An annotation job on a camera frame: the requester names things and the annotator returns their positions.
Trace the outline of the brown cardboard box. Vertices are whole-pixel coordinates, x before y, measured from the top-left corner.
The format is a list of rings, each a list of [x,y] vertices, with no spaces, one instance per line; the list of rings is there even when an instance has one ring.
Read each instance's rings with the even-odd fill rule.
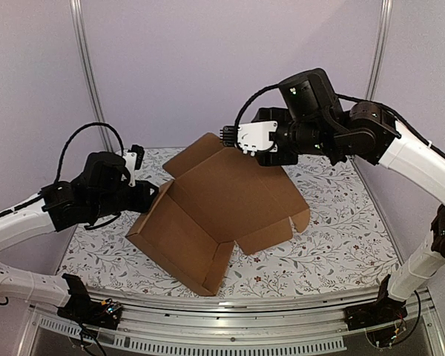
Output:
[[[309,205],[282,167],[262,167],[212,133],[163,168],[171,181],[127,238],[199,296],[217,294],[235,246],[255,254],[309,224]]]

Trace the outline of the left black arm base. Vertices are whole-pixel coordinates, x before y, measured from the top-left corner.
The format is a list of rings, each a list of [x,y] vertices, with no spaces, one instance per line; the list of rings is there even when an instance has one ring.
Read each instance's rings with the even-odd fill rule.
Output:
[[[111,298],[93,301],[79,277],[72,274],[63,274],[62,277],[67,283],[70,298],[64,306],[57,308],[59,317],[78,324],[117,330],[123,312],[120,302]]]

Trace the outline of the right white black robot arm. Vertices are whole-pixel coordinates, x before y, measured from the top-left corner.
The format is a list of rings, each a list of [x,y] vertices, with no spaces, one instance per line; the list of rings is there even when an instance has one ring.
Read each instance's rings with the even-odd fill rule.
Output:
[[[379,102],[334,91],[320,68],[290,76],[274,86],[284,108],[261,108],[238,130],[243,150],[261,165],[293,165],[304,154],[322,155],[331,164],[357,156],[407,178],[440,205],[424,242],[388,276],[379,299],[369,307],[374,323],[385,323],[413,291],[445,265],[445,154],[395,110]]]

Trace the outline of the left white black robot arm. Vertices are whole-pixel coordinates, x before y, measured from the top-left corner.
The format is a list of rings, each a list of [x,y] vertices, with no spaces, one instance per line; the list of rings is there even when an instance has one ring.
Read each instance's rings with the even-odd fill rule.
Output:
[[[124,211],[148,212],[159,189],[136,178],[144,155],[137,145],[120,155],[92,153],[77,178],[57,180],[0,212],[0,251],[76,225],[96,230],[117,220]],[[0,297],[66,306],[80,322],[90,321],[96,313],[79,277],[37,274],[4,263],[0,263]]]

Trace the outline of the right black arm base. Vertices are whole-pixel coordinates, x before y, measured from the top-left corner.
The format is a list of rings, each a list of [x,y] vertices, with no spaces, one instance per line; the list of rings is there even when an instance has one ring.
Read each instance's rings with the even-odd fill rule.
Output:
[[[390,277],[388,274],[382,280],[374,302],[348,306],[343,310],[344,322],[349,331],[394,322],[408,315],[406,301],[394,300],[389,296]]]

